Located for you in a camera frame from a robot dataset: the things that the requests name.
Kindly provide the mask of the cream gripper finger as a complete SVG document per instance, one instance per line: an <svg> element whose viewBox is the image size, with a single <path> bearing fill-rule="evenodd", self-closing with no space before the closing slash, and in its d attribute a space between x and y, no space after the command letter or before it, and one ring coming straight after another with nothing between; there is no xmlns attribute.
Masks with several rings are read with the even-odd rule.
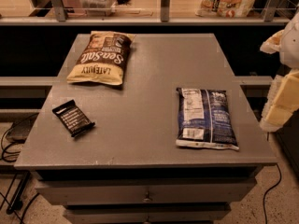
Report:
<svg viewBox="0 0 299 224"><path fill-rule="evenodd" d="M273 54L280 51L280 40L283 34L283 30L280 30L270 36L260 46L260 51L268 54Z"/></svg>
<svg viewBox="0 0 299 224"><path fill-rule="evenodd" d="M260 127L265 132L276 132L299 109L299 70L273 79L267 102L263 107Z"/></svg>

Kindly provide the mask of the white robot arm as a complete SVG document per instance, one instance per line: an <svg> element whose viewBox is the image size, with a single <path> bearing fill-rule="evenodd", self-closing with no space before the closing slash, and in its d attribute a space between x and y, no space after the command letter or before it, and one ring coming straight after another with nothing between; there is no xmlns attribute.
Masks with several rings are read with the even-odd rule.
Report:
<svg viewBox="0 0 299 224"><path fill-rule="evenodd" d="M260 127L272 133L282 128L299 109L299 13L283 30L264 41L260 51L278 52L280 62L291 69L287 75L275 76L263 107Z"/></svg>

